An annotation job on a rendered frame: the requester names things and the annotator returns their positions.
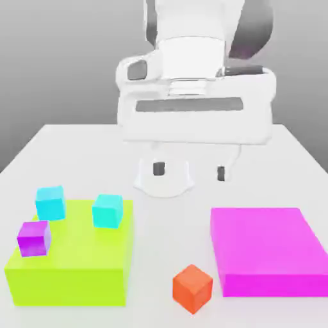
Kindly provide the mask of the small orange cube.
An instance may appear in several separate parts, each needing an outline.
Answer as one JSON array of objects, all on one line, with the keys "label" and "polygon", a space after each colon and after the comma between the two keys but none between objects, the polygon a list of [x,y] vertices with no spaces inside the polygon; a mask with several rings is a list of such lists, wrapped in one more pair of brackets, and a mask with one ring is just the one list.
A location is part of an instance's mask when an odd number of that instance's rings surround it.
[{"label": "small orange cube", "polygon": [[189,265],[172,280],[172,297],[195,314],[212,296],[213,278],[195,265]]}]

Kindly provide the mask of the large lime green box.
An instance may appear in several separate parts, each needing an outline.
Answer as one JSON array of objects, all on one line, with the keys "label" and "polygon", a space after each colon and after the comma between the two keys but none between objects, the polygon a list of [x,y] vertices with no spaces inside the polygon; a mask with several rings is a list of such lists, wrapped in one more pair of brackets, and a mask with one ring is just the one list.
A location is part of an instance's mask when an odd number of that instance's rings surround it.
[{"label": "large lime green box", "polygon": [[15,249],[4,272],[16,306],[125,306],[134,239],[133,201],[118,229],[95,228],[91,200],[67,200],[46,256]]}]

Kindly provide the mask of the small cyan cube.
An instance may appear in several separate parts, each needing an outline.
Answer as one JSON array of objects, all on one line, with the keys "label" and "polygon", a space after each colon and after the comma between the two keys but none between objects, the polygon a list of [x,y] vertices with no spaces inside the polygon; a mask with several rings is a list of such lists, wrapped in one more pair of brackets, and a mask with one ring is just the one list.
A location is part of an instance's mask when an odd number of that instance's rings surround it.
[{"label": "small cyan cube", "polygon": [[92,205],[94,227],[118,229],[124,213],[121,195],[99,194]]},{"label": "small cyan cube", "polygon": [[38,219],[41,221],[63,220],[66,203],[62,186],[39,188],[35,198]]}]

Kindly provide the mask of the large magenta box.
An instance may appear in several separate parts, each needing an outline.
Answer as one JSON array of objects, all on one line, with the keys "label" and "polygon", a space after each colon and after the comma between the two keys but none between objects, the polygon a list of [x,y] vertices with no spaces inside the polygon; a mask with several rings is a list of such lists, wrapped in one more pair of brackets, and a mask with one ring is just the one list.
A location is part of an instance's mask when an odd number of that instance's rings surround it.
[{"label": "large magenta box", "polygon": [[298,208],[212,208],[223,297],[328,297],[328,252]]}]

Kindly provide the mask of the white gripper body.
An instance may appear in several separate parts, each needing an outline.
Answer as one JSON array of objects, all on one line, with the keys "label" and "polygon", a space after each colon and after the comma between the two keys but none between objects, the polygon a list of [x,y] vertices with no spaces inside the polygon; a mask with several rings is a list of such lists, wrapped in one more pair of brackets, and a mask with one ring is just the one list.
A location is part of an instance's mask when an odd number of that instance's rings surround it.
[{"label": "white gripper body", "polygon": [[[120,88],[118,123],[124,139],[140,142],[263,144],[272,132],[276,76],[132,81]],[[139,101],[188,101],[183,111],[137,111]]]}]

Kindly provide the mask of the small purple cube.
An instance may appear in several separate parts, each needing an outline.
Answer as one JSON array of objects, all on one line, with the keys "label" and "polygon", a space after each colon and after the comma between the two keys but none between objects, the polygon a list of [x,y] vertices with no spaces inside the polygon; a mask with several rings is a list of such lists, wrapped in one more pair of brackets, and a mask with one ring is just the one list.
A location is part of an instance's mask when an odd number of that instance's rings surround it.
[{"label": "small purple cube", "polygon": [[46,256],[51,245],[51,229],[48,221],[24,222],[17,235],[22,257]]}]

